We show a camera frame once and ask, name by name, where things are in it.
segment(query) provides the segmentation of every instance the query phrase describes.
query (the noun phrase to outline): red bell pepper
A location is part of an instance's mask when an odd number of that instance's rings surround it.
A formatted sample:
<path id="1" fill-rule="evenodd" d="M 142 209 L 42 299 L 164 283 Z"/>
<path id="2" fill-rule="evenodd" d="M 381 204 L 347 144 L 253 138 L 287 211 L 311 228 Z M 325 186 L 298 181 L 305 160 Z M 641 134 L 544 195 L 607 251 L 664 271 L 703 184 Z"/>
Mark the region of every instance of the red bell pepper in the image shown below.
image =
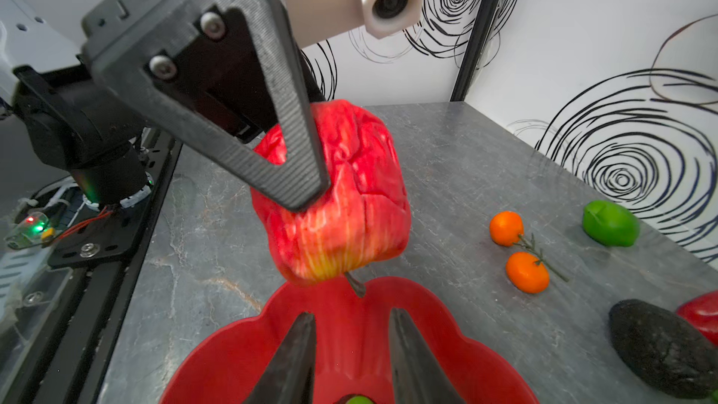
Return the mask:
<path id="1" fill-rule="evenodd" d="M 346 100 L 312 104 L 332 185 L 302 212 L 291 212 L 252 190 L 252 204 L 269 237 L 269 251 L 291 283 L 311 285 L 377 260 L 408 243 L 411 212 L 399 159 L 386 126 Z M 279 125 L 254 149 L 282 164 Z"/>
<path id="2" fill-rule="evenodd" d="M 718 291 L 688 301 L 676 313 L 718 346 Z"/>

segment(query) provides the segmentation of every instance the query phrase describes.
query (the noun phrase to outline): green lime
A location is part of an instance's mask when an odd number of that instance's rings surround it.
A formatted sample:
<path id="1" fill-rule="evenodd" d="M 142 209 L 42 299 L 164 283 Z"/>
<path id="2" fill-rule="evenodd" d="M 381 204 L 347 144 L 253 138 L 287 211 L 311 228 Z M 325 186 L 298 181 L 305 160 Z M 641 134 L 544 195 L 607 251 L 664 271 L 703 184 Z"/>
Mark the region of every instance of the green lime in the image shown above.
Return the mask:
<path id="1" fill-rule="evenodd" d="M 347 404 L 374 404 L 374 401 L 366 396 L 355 396 L 347 401 Z"/>
<path id="2" fill-rule="evenodd" d="M 635 215 L 623 206 L 596 200 L 584 208 L 586 234 L 607 247 L 631 247 L 641 232 Z"/>

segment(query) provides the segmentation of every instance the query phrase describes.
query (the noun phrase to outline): apple stem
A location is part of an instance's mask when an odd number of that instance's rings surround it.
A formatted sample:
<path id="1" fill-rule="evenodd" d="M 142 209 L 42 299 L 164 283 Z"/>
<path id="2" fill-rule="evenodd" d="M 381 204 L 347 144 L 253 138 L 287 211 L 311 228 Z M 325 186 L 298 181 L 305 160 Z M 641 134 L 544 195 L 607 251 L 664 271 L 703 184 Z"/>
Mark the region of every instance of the apple stem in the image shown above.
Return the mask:
<path id="1" fill-rule="evenodd" d="M 359 298 L 364 298 L 364 295 L 366 295 L 366 285 L 353 277 L 349 272 L 344 272 L 344 275 L 347 281 L 349 281 L 349 285 L 352 286 L 354 293 L 356 293 Z"/>
<path id="2" fill-rule="evenodd" d="M 536 238 L 534 238 L 534 233 L 531 233 L 531 240 L 528 241 L 524 238 L 524 235 L 519 234 L 518 239 L 520 242 L 515 242 L 514 245 L 524 248 L 526 251 L 531 253 L 532 255 L 536 256 L 539 260 L 536 261 L 536 265 L 541 265 L 543 263 L 545 266 L 549 268 L 550 271 L 554 272 L 556 276 L 564 280 L 565 282 L 569 282 L 569 278 L 562 275 L 558 270 L 553 268 L 553 266 L 546 262 L 546 258 L 543 256 L 543 248 L 537 250 L 536 249 Z"/>

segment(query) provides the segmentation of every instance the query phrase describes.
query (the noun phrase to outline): white cable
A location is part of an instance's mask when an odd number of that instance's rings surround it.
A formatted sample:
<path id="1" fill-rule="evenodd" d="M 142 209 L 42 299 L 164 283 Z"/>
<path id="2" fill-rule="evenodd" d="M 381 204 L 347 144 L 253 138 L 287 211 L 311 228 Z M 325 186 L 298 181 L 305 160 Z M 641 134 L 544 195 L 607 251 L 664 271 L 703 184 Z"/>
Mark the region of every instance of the white cable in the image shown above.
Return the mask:
<path id="1" fill-rule="evenodd" d="M 39 204 L 39 202 L 38 202 L 37 200 L 35 200 L 35 199 L 21 198 L 21 199 L 19 199 L 19 200 L 17 201 L 17 204 L 18 204 L 18 206 L 25 206 L 25 205 L 27 205 L 27 206 L 35 207 L 35 206 L 37 206 L 37 205 Z"/>
<path id="2" fill-rule="evenodd" d="M 75 213 L 75 215 L 73 215 L 73 218 L 70 220 L 70 223 L 67 224 L 67 228 L 72 228 L 72 227 L 73 227 L 73 224 L 75 223 L 75 219 L 77 219 L 77 216 L 80 215 L 80 211 L 82 211 L 84 207 L 85 207 L 85 202 L 83 202 L 83 203 L 80 205 L 80 207 L 77 208 L 77 212 Z"/>
<path id="3" fill-rule="evenodd" d="M 46 193 L 48 193 L 48 192 L 50 192 L 50 191 L 54 191 L 54 190 L 57 189 L 58 187 L 62 187 L 62 186 L 64 186 L 65 184 L 75 184 L 75 180 L 73 180 L 73 177 L 72 177 L 72 176 L 69 176 L 69 175 L 68 175 L 68 176 L 66 176 L 66 177 L 64 177 L 64 178 L 62 178 L 62 179 L 57 180 L 57 181 L 54 182 L 54 183 L 48 184 L 47 186 L 43 187 L 42 189 L 40 189 L 39 191 L 37 191 L 37 193 L 35 193 L 34 196 L 42 196 L 42 195 L 45 195 Z"/>
<path id="4" fill-rule="evenodd" d="M 60 186 L 59 189 L 58 189 L 58 191 L 55 193 L 55 195 L 53 195 L 52 198 L 47 201 L 47 204 L 46 204 L 45 207 L 42 208 L 42 209 L 47 209 L 47 208 L 49 208 L 50 206 L 54 205 L 55 203 L 59 202 L 59 201 L 60 201 L 60 197 L 61 197 L 68 189 L 72 189 L 73 187 L 77 187 L 77 183 L 72 182 L 72 183 L 64 184 L 64 185 Z"/>

